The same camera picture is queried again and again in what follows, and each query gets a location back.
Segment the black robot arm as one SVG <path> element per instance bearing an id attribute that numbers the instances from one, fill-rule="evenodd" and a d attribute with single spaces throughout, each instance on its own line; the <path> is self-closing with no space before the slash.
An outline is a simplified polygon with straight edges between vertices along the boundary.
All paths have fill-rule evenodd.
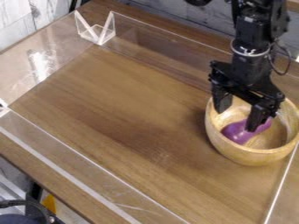
<path id="1" fill-rule="evenodd" d="M 287 32 L 285 0 L 231 0 L 236 31 L 229 43 L 232 61 L 209 63 L 213 108 L 223 113 L 237 97 L 251 105 L 245 130 L 256 131 L 276 115 L 285 95 L 271 81 L 277 40 Z"/>

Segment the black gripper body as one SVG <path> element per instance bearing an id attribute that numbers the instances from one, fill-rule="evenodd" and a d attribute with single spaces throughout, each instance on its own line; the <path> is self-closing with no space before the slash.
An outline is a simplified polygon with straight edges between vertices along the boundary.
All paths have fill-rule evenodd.
<path id="1" fill-rule="evenodd" d="M 272 65 L 267 56 L 247 58 L 235 54 L 229 63 L 213 60 L 209 67 L 211 86 L 224 87 L 251 106 L 264 102 L 272 106 L 272 113 L 277 111 L 285 96 L 271 81 Z"/>

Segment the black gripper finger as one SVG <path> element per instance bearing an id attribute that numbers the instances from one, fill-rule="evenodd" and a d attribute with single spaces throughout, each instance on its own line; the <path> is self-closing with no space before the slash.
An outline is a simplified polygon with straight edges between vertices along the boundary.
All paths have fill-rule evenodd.
<path id="1" fill-rule="evenodd" d="M 217 113 L 223 113 L 232 104 L 232 94 L 219 85 L 211 87 L 213 108 Z"/>
<path id="2" fill-rule="evenodd" d="M 267 119 L 273 115 L 272 106 L 264 102 L 255 104 L 247 118 L 245 130 L 255 132 L 257 127 L 267 122 Z"/>

